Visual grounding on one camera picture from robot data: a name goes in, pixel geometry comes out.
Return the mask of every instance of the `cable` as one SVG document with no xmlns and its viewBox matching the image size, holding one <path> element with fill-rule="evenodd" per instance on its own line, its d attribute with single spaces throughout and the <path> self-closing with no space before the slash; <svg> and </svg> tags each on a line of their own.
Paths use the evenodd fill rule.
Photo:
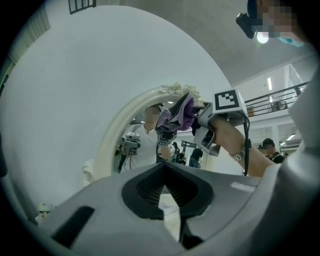
<svg viewBox="0 0 320 256">
<path fill-rule="evenodd" d="M 126 172 L 128 171 L 127 168 L 126 168 L 126 164 L 127 164 L 128 157 L 129 157 L 129 156 L 127 155 L 126 158 L 125 158 L 125 160 L 124 160 L 124 163 L 123 163 L 123 168 L 125 169 Z"/>
<path fill-rule="evenodd" d="M 250 140 L 249 140 L 249 128 L 250 128 L 250 121 L 249 118 L 243 114 L 244 122 L 243 122 L 243 129 L 244 129 L 244 176 L 248 175 L 248 167 L 249 167 L 249 150 L 250 150 Z"/>
</svg>

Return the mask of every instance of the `black metal railing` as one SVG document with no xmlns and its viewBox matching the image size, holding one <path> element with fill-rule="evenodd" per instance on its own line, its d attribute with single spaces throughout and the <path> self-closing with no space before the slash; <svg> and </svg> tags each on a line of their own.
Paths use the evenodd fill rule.
<svg viewBox="0 0 320 256">
<path fill-rule="evenodd" d="M 97 0 L 69 0 L 70 14 L 77 13 L 87 8 L 96 7 Z"/>
<path fill-rule="evenodd" d="M 248 116 L 256 117 L 290 108 L 307 84 L 304 82 L 245 101 Z"/>
</svg>

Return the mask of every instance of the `white shirt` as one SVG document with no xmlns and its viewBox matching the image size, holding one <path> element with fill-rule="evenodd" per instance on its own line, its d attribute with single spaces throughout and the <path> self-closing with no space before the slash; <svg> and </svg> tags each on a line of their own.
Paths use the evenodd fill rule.
<svg viewBox="0 0 320 256">
<path fill-rule="evenodd" d="M 125 132 L 132 132 L 133 125 Z M 136 155 L 128 156 L 122 165 L 121 173 L 133 170 L 138 167 L 148 166 L 157 162 L 157 132 L 155 129 L 150 130 L 148 133 L 143 124 L 135 131 L 140 136 L 140 148 L 137 149 Z"/>
<path fill-rule="evenodd" d="M 176 152 L 176 148 L 174 146 L 170 147 L 170 157 L 173 157 Z"/>
</svg>

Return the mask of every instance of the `face mask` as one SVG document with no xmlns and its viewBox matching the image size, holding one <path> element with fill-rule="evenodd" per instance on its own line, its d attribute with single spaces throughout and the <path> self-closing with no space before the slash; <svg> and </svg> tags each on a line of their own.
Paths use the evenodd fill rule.
<svg viewBox="0 0 320 256">
<path fill-rule="evenodd" d="M 285 43 L 285 44 L 289 44 L 289 45 L 292 45 L 292 46 L 295 46 L 295 47 L 302 47 L 304 46 L 305 44 L 303 42 L 297 42 L 295 40 L 292 40 L 290 38 L 284 38 L 284 37 L 280 37 L 278 38 L 281 42 Z"/>
</svg>

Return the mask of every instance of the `ceiling light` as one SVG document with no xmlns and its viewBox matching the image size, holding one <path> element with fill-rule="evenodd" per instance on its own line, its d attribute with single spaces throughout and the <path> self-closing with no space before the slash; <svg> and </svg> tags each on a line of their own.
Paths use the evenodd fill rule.
<svg viewBox="0 0 320 256">
<path fill-rule="evenodd" d="M 292 135 L 287 139 L 287 141 L 290 141 L 294 136 L 295 136 L 295 134 L 292 134 Z"/>
<path fill-rule="evenodd" d="M 260 44 L 265 44 L 269 40 L 269 38 L 266 35 L 264 35 L 262 32 L 257 33 L 256 39 Z"/>
<path fill-rule="evenodd" d="M 268 81 L 269 91 L 271 91 L 272 90 L 271 78 L 268 77 L 267 81 Z"/>
</svg>

